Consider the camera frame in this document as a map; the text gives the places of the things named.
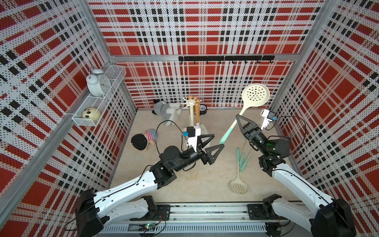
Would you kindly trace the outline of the cream utensil rack stand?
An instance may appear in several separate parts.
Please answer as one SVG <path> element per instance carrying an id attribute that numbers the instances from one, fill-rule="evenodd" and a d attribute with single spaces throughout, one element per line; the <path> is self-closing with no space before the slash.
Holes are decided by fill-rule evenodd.
<path id="1" fill-rule="evenodd" d="M 184 99 L 184 103 L 183 105 L 185 105 L 186 107 L 189 108 L 189 126 L 186 127 L 187 128 L 187 133 L 190 133 L 191 132 L 191 135 L 190 136 L 194 136 L 194 132 L 195 132 L 195 129 L 194 128 L 190 128 L 190 126 L 197 126 L 196 125 L 196 117 L 195 117 L 195 110 L 194 110 L 194 106 L 195 106 L 195 100 L 194 100 L 194 104 L 190 104 L 189 103 L 189 99 Z M 208 131 L 205 127 L 205 125 L 203 123 L 200 123 L 200 132 L 201 132 L 201 135 L 203 134 L 208 134 Z"/>

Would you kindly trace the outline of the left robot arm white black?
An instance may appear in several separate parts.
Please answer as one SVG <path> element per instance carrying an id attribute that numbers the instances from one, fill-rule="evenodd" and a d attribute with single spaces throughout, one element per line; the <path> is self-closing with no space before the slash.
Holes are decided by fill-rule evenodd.
<path id="1" fill-rule="evenodd" d="M 95 192 L 88 189 L 81 192 L 75 210 L 78 236 L 92 237 L 98 234 L 115 219 L 115 211 L 121 206 L 145 193 L 169 185 L 177 178 L 176 172 L 198 160 L 212 165 L 225 147 L 224 144 L 219 144 L 206 148 L 205 145 L 213 138 L 213 134 L 200 135 L 197 146 L 189 147 L 183 152 L 176 146 L 169 146 L 159 155 L 159 162 L 146 166 L 140 176 L 108 190 Z"/>

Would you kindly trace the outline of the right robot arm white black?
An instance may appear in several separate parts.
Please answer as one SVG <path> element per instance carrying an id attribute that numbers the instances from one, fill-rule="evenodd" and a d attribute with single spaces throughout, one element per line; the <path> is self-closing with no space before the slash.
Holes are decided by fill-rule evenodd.
<path id="1" fill-rule="evenodd" d="M 314 237 L 355 237 L 356 229 L 349 204 L 320 191 L 297 174 L 284 160 L 290 152 L 290 138 L 266 137 L 258 125 L 237 115 L 236 122 L 249 145 L 262 153 L 262 171 L 286 186 L 306 206 L 299 207 L 279 195 L 264 200 L 268 212 L 284 217 L 309 231 Z"/>

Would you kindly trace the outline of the small black alarm clock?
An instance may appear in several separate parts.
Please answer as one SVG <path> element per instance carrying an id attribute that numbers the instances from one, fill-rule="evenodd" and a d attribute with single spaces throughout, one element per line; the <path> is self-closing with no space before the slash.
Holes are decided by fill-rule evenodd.
<path id="1" fill-rule="evenodd" d="M 207 113 L 207 111 L 208 111 L 207 106 L 205 106 L 204 104 L 200 104 L 200 106 L 199 106 L 200 115 L 205 115 Z"/>

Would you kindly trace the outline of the grey white plush toy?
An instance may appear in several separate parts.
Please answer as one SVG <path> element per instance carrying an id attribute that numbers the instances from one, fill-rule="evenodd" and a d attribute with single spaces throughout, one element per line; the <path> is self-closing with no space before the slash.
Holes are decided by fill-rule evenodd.
<path id="1" fill-rule="evenodd" d="M 174 125 L 182 112 L 181 103 L 166 103 L 159 99 L 154 99 L 154 109 L 153 114 L 161 116 L 165 126 Z"/>

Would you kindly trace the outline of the small doll black hat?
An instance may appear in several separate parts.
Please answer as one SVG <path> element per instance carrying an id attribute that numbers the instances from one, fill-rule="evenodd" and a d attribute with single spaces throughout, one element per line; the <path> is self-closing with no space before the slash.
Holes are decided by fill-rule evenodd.
<path id="1" fill-rule="evenodd" d="M 155 146 L 157 132 L 155 129 L 148 129 L 136 134 L 131 138 L 131 144 L 139 151 L 146 151 L 150 145 Z"/>

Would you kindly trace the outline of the white alarm clock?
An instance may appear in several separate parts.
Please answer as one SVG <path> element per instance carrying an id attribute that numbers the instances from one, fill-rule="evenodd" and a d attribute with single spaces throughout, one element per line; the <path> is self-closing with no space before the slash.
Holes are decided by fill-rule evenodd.
<path id="1" fill-rule="evenodd" d="M 95 97 L 105 96 L 111 88 L 111 82 L 102 69 L 93 69 L 86 77 L 86 83 L 90 93 Z"/>

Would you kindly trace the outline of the black wall hook rail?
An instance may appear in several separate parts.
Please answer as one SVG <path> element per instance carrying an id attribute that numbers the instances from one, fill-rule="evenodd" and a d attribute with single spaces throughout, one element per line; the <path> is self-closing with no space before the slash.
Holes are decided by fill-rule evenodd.
<path id="1" fill-rule="evenodd" d="M 224 61 L 269 61 L 272 62 L 275 59 L 274 55 L 250 55 L 250 56 L 179 56 L 180 62 L 224 62 Z"/>

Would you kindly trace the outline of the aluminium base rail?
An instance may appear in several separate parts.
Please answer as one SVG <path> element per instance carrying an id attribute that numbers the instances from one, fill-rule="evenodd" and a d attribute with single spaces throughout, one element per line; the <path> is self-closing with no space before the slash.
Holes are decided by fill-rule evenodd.
<path id="1" fill-rule="evenodd" d="M 98 235 L 161 237 L 164 234 L 264 233 L 288 236 L 288 231 L 295 226 L 294 220 L 250 220 L 247 205 L 254 203 L 261 202 L 159 203 L 171 205 L 169 220 L 130 221 L 122 218 L 106 225 Z"/>

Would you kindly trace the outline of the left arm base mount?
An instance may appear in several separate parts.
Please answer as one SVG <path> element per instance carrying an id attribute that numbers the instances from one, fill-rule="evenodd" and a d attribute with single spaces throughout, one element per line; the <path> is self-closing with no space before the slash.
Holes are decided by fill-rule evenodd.
<path id="1" fill-rule="evenodd" d="M 148 212 L 141 218 L 131 218 L 130 221 L 147 221 L 161 218 L 165 221 L 169 220 L 171 205 L 159 204 L 157 206 L 148 207 Z"/>

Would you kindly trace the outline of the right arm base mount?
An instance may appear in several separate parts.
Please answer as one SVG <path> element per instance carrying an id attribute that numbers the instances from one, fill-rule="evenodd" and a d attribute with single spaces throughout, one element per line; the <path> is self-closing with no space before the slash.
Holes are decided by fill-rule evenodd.
<path id="1" fill-rule="evenodd" d="M 262 203 L 254 203 L 247 205 L 247 213 L 250 220 L 264 220 L 264 221 L 287 221 L 287 218 L 279 217 L 274 213 L 265 214 Z"/>

